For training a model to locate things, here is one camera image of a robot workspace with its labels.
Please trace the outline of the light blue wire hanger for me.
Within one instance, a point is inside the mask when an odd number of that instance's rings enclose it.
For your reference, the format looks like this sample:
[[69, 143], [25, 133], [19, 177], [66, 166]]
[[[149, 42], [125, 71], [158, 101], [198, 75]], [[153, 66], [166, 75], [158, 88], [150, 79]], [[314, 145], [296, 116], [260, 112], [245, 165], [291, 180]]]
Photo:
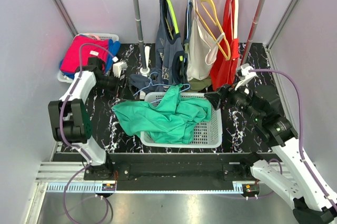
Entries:
[[141, 74], [132, 74], [130, 76], [129, 85], [131, 88], [136, 88], [137, 91], [133, 93], [133, 97], [141, 95], [141, 93], [160, 93], [163, 92], [164, 96], [161, 99], [152, 101], [166, 104], [178, 104], [181, 101], [181, 92], [187, 91], [191, 88], [191, 85], [186, 84], [164, 84], [160, 78], [158, 72], [150, 73], [149, 77], [145, 77]]

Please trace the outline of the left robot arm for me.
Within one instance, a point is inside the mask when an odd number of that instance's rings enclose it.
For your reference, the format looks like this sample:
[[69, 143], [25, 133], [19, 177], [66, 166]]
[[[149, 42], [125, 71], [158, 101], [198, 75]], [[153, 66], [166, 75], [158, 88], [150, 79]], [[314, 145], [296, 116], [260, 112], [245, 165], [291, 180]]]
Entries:
[[92, 124], [86, 111], [86, 100], [94, 87], [111, 90], [116, 95], [121, 79], [103, 74], [97, 67], [79, 70], [70, 87], [58, 100], [48, 104], [48, 113], [55, 141], [76, 150], [95, 168], [103, 180], [110, 179], [114, 167], [109, 164], [107, 152], [92, 135]]

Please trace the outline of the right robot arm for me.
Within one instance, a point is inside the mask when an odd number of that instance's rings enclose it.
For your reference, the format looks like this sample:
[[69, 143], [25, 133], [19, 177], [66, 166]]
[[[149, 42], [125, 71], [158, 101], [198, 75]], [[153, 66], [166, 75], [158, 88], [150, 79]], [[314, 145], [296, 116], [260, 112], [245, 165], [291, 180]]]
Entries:
[[272, 86], [224, 86], [206, 93], [215, 109], [230, 105], [255, 123], [262, 141], [282, 160], [292, 180], [275, 171], [258, 153], [240, 160], [237, 171], [245, 180], [266, 184], [292, 209], [298, 223], [336, 223], [336, 192], [324, 181], [300, 146], [299, 135], [289, 120], [279, 113], [280, 98]]

